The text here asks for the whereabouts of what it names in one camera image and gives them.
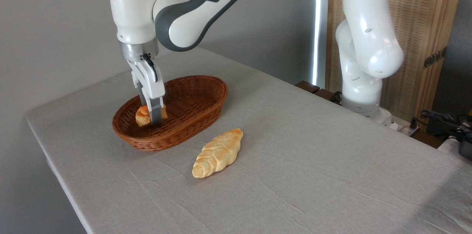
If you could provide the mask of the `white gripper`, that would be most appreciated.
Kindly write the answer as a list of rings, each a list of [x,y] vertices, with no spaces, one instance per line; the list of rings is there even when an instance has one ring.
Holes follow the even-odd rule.
[[[143,61],[128,60],[128,64],[132,69],[133,83],[138,89],[140,102],[142,106],[148,107],[151,125],[160,124],[165,88],[159,67],[148,56],[145,56]]]

